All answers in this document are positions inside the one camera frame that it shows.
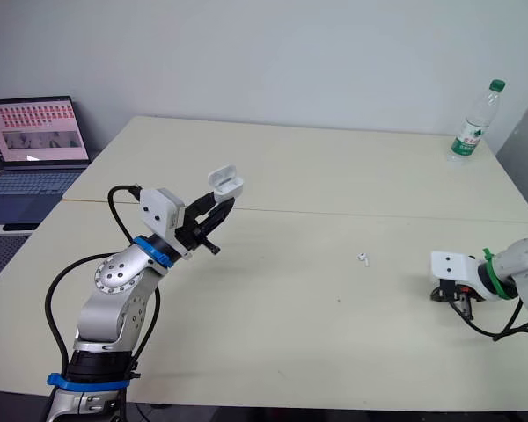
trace white wall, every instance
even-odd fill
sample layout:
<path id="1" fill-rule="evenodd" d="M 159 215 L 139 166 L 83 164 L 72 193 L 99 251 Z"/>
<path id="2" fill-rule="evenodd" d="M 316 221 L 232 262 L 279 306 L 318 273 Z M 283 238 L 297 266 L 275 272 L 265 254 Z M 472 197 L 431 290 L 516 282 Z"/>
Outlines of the white wall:
<path id="1" fill-rule="evenodd" d="M 494 77 L 497 151 L 528 0 L 0 0 L 0 98 L 69 93 L 97 147 L 139 113 L 452 134 Z"/>

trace laptop touchpad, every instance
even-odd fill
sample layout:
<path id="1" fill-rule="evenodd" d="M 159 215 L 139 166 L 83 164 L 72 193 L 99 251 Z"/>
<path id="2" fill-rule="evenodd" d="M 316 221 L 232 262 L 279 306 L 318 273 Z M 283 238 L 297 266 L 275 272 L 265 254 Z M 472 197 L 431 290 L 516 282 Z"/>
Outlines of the laptop touchpad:
<path id="1" fill-rule="evenodd" d="M 32 197 L 0 197 L 0 224 L 17 222 L 19 217 L 31 206 Z"/>
<path id="2" fill-rule="evenodd" d="M 34 198 L 32 205 L 18 218 L 19 222 L 42 222 L 61 198 L 61 195 L 41 195 Z"/>

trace blue ring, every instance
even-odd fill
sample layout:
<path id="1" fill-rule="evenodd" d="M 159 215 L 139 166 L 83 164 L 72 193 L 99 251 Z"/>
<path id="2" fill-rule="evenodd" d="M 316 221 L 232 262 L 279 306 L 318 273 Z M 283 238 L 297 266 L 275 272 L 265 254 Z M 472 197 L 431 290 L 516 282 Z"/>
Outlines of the blue ring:
<path id="1" fill-rule="evenodd" d="M 125 389 L 131 383 L 130 380 L 121 380 L 113 382 L 95 382 L 85 384 L 82 382 L 69 382 L 62 378 L 61 374 L 56 372 L 49 374 L 47 377 L 48 385 L 56 385 L 65 391 L 76 391 L 78 393 L 93 393 L 97 391 L 114 391 L 117 389 Z"/>
<path id="2" fill-rule="evenodd" d="M 157 251 L 152 244 L 144 240 L 142 237 L 136 237 L 133 242 L 139 246 L 147 255 L 157 261 L 160 265 L 170 268 L 174 263 L 170 260 L 170 257 L 160 251 Z"/>

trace robotic arm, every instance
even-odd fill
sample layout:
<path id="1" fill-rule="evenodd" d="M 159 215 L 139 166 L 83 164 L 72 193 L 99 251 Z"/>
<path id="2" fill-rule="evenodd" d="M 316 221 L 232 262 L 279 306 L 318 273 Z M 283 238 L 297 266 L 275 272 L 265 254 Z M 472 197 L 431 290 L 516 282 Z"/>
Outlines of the robotic arm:
<path id="1" fill-rule="evenodd" d="M 46 421 L 66 415 L 103 415 L 120 409 L 130 380 L 140 376 L 132 352 L 141 332 L 147 303 L 159 281 L 180 258 L 189 259 L 200 245 L 216 255 L 220 249 L 207 238 L 232 210 L 243 180 L 234 166 L 209 174 L 213 192 L 188 207 L 166 189 L 137 188 L 143 222 L 152 230 L 124 251 L 109 256 L 94 274 L 95 289 L 78 318 L 70 363 L 51 374 L 54 386 Z M 202 222 L 196 219 L 208 214 Z"/>
<path id="2" fill-rule="evenodd" d="M 482 260 L 461 253 L 433 251 L 431 272 L 438 287 L 430 298 L 438 302 L 459 301 L 461 314 L 467 321 L 473 320 L 471 299 L 500 301 L 520 296 L 528 309 L 528 239 L 515 242 L 496 255 L 488 249 L 483 251 Z"/>

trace laptop keyboard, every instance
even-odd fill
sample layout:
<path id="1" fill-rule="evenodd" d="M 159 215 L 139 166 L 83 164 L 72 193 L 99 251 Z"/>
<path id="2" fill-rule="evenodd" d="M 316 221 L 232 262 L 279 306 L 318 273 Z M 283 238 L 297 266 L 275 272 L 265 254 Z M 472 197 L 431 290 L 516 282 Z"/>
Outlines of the laptop keyboard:
<path id="1" fill-rule="evenodd" d="M 0 175 L 0 195 L 63 194 L 80 172 L 26 173 Z"/>

